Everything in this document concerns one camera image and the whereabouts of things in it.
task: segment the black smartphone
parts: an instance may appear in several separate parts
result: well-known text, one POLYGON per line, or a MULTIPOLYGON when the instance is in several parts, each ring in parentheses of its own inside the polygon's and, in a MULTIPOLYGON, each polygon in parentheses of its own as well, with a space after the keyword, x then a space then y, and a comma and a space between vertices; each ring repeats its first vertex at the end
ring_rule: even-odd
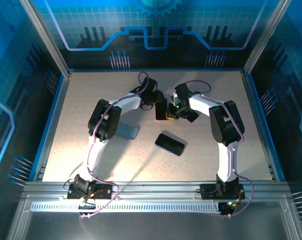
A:
POLYGON ((155 104, 155 119, 158 121, 167 120, 168 103, 167 99, 163 98, 155 104))
POLYGON ((183 150, 185 149, 185 145, 182 142, 174 140, 173 138, 162 133, 157 137, 155 145, 168 150, 177 156, 181 156, 183 150))
POLYGON ((186 120, 188 120, 190 123, 193 123, 198 117, 199 114, 197 114, 195 111, 190 111, 186 117, 186 120))

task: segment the speckled tabletop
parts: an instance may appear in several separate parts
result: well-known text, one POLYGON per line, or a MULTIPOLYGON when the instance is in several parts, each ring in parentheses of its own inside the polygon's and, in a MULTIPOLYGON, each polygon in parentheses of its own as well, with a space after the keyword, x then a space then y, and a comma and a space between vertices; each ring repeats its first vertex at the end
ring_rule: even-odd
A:
MULTIPOLYGON (((270 180, 240 72, 150 71, 167 99, 174 87, 189 80, 211 84, 207 93, 221 101, 233 100, 245 126, 245 142, 238 150, 238 173, 252 180, 270 180)), ((138 72, 73 73, 70 79, 43 181, 64 182, 76 174, 88 177, 84 161, 88 154, 88 121, 100 99, 114 100, 137 87, 138 72)), ((191 91, 204 91, 202 83, 190 83, 191 91)), ((214 181, 219 168, 218 145, 213 139, 210 119, 202 114, 195 122, 185 119, 156 121, 155 109, 132 110, 120 121, 138 127, 135 140, 113 137, 104 150, 99 178, 109 181, 214 181), (184 153, 175 156, 155 146, 166 131, 187 143, 184 153)))

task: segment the aluminum frame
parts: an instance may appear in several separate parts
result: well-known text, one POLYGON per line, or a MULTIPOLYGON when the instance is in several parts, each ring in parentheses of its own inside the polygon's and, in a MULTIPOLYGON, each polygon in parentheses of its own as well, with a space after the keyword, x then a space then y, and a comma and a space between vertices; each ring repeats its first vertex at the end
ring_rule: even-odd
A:
POLYGON ((40 14, 35 7, 32 0, 19 0, 21 5, 23 6, 26 14, 30 18, 31 22, 33 23, 37 33, 41 37, 42 41, 44 42, 46 48, 48 49, 50 55, 52 56, 53 60, 57 64, 58 68, 60 69, 61 73, 67 77, 69 75, 69 67, 62 57, 58 46, 56 45, 55 41, 53 40, 50 32, 48 31, 46 25, 44 24, 40 14))
POLYGON ((268 41, 272 37, 273 33, 275 32, 280 20, 282 19, 283 15, 287 11, 292 0, 280 0, 276 5, 273 13, 271 14, 269 20, 267 21, 263 32, 261 33, 260 38, 258 39, 256 45, 254 46, 246 64, 243 68, 244 72, 250 73, 255 66, 256 62, 258 61, 261 53, 265 49, 268 41))
POLYGON ((246 95, 252 109, 256 129, 261 139, 265 159, 268 166, 272 169, 271 177, 276 181, 285 181, 285 176, 281 169, 280 160, 276 152, 275 145, 272 141, 270 132, 268 130, 268 124, 263 115, 261 104, 259 102, 259 97, 254 87, 252 77, 250 73, 242 72, 241 75, 246 95))
MULTIPOLYGON (((177 209, 176 212, 195 212, 192 209, 194 205, 215 205, 218 202, 227 202, 228 200, 202 200, 199 193, 195 190, 200 184, 214 184, 213 181, 206 182, 117 182, 120 192, 116 200, 117 206, 127 204, 143 206, 152 206, 154 204, 161 206, 174 206, 176 204, 191 206, 186 209, 177 209)), ((254 203, 280 203, 283 218, 287 227, 287 231, 291 239, 302 240, 302 223, 300 222, 295 204, 290 192, 290 188, 286 182, 275 181, 254 181, 255 195, 252 200, 254 203)), ((244 191, 246 192, 246 203, 251 194, 251 185, 249 182, 243 182, 244 191)), ((24 239, 25 231, 32 212, 38 212, 34 204, 47 204, 53 206, 57 201, 61 205, 68 206, 75 203, 75 200, 66 199, 68 191, 63 188, 61 182, 28 182, 24 187, 22 196, 17 207, 8 240, 24 239)), ((96 204, 104 203, 105 200, 97 200, 96 204)), ((167 207, 162 209, 152 209, 148 212, 168 212, 167 207)), ((46 207, 41 212, 68 212, 65 210, 56 211, 54 207, 46 207)), ((130 209, 118 207, 112 212, 132 212, 130 209)), ((135 209, 134 212, 145 212, 143 207, 135 209)))
POLYGON ((49 159, 51 147, 53 144, 54 136, 58 127, 60 114, 62 111, 63 103, 66 98, 70 77, 63 77, 57 87, 56 94, 53 99, 50 114, 48 116, 45 129, 41 138, 40 146, 35 156, 34 164, 31 169, 29 181, 37 181, 43 165, 47 164, 49 159))

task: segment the blue wall panel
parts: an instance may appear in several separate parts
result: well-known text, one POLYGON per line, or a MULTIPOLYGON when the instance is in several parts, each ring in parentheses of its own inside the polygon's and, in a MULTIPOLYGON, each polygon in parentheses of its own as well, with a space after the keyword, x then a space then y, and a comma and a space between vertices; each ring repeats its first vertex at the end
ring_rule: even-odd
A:
POLYGON ((302 0, 293 0, 252 70, 285 178, 302 183, 302 0))
POLYGON ((35 2, 70 68, 105 70, 242 68, 276 3, 35 2))
POLYGON ((0 239, 29 178, 60 76, 19 1, 0 1, 0 239))

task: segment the black joint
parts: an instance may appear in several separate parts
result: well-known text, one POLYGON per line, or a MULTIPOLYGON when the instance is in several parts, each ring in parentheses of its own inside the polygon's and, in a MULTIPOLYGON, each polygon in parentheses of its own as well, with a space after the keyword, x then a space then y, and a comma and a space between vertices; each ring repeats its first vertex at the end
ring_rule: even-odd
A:
POLYGON ((136 94, 138 92, 141 92, 139 94, 139 97, 141 98, 140 107, 143 105, 149 106, 149 105, 155 104, 157 101, 158 92, 155 90, 155 88, 156 89, 158 88, 157 81, 152 78, 149 78, 149 82, 148 82, 148 78, 145 77, 141 86, 136 87, 135 89, 130 91, 130 93, 136 94))
POLYGON ((77 174, 77 175, 75 176, 75 178, 74 178, 74 184, 75 184, 75 186, 76 186, 78 189, 80 189, 82 192, 88 194, 90 182, 84 180, 82 177, 80 177, 79 174, 77 174))
POLYGON ((168 104, 165 116, 167 119, 179 119, 179 116, 177 114, 177 107, 174 106, 173 103, 168 104))
POLYGON ((239 178, 236 177, 232 181, 223 182, 218 175, 216 175, 215 187, 218 196, 223 196, 226 193, 233 192, 235 189, 239 188, 239 178))
MULTIPOLYGON (((236 125, 240 129, 241 133, 245 132, 245 126, 243 125, 238 108, 234 101, 227 101, 224 103, 228 111, 231 113, 236 125)), ((211 130, 214 139, 218 143, 224 144, 226 147, 233 142, 238 142, 241 139, 237 129, 231 122, 225 111, 225 109, 219 106, 213 106, 209 108, 211 130)))
MULTIPOLYGON (((93 131, 101 119, 102 115, 105 113, 107 108, 110 106, 109 102, 101 99, 95 106, 95 109, 91 115, 87 127, 89 128, 90 136, 93 135, 93 131)), ((119 121, 121 116, 121 108, 118 106, 113 106, 108 111, 106 117, 102 120, 101 124, 98 126, 95 137, 99 139, 100 142, 106 139, 111 139, 118 129, 119 121)))
POLYGON ((189 90, 186 83, 179 84, 175 87, 175 92, 177 94, 177 97, 181 99, 188 99, 191 95, 191 91, 189 90))

